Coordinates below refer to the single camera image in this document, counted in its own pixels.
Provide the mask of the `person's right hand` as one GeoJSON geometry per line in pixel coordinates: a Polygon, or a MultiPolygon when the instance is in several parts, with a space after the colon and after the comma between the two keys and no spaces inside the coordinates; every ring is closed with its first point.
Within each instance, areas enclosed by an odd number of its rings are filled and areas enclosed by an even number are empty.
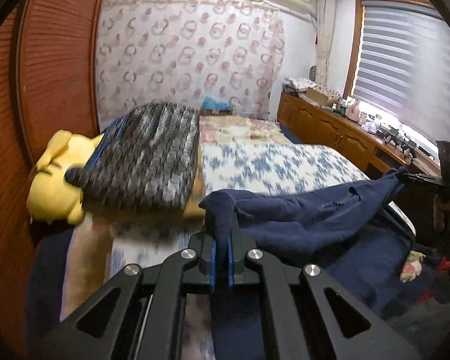
{"type": "Polygon", "coordinates": [[[450,202],[442,201],[438,195],[433,199],[433,223],[438,231],[450,223],[450,202]]]}

